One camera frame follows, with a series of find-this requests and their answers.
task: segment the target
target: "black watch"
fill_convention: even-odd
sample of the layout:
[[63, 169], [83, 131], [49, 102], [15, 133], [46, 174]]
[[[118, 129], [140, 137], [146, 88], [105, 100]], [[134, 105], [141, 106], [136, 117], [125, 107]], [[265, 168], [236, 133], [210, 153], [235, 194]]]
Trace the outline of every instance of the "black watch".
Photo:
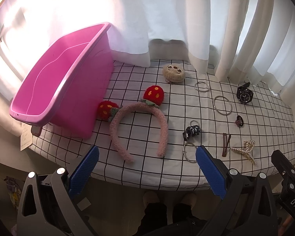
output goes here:
[[248, 104], [252, 101], [254, 93], [248, 89], [250, 82], [245, 83], [243, 86], [238, 87], [236, 97], [241, 104]]

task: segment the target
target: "white curtain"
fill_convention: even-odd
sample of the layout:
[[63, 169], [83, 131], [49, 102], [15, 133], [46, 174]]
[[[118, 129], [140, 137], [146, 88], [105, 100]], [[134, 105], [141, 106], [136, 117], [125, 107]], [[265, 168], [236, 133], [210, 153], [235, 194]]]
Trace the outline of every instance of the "white curtain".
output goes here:
[[21, 81], [59, 37], [108, 21], [115, 60], [208, 63], [218, 80], [260, 80], [295, 103], [295, 6], [290, 0], [6, 0], [0, 8], [0, 95]]

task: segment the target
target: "paper tag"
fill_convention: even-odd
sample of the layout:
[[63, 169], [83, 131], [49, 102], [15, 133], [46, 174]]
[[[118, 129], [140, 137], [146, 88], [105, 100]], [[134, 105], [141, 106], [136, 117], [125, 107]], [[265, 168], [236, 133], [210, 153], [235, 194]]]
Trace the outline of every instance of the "paper tag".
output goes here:
[[85, 210], [88, 206], [90, 206], [90, 201], [85, 197], [77, 204], [77, 206], [81, 211]]
[[21, 135], [21, 151], [29, 147], [33, 143], [33, 135], [31, 133], [32, 125], [21, 122], [22, 135]]

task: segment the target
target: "plush toy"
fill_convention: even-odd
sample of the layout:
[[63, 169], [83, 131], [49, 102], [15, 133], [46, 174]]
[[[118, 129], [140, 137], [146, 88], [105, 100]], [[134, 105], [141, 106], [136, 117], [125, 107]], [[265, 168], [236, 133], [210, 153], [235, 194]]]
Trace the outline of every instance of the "plush toy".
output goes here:
[[163, 76], [167, 83], [175, 84], [185, 79], [185, 70], [177, 64], [165, 65]]
[[168, 124], [163, 112], [159, 109], [159, 106], [161, 105], [163, 100], [163, 89], [160, 86], [153, 85], [147, 88], [141, 101], [127, 105], [125, 107], [118, 108], [115, 103], [112, 103], [110, 101], [103, 101], [99, 104], [98, 114], [104, 120], [111, 121], [109, 132], [112, 144], [115, 146], [116, 150], [126, 162], [133, 162], [133, 158], [119, 141], [118, 125], [125, 115], [136, 110], [150, 112], [158, 118], [161, 126], [161, 131], [157, 155], [159, 157], [164, 157], [168, 140]]

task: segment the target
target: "black pants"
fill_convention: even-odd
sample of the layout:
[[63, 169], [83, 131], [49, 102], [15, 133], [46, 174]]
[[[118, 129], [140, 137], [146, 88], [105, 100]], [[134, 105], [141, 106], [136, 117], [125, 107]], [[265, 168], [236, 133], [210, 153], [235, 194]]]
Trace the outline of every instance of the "black pants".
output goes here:
[[148, 204], [134, 236], [196, 235], [206, 223], [192, 215], [191, 206], [179, 203], [173, 209], [173, 224], [167, 225], [166, 211], [162, 203]]

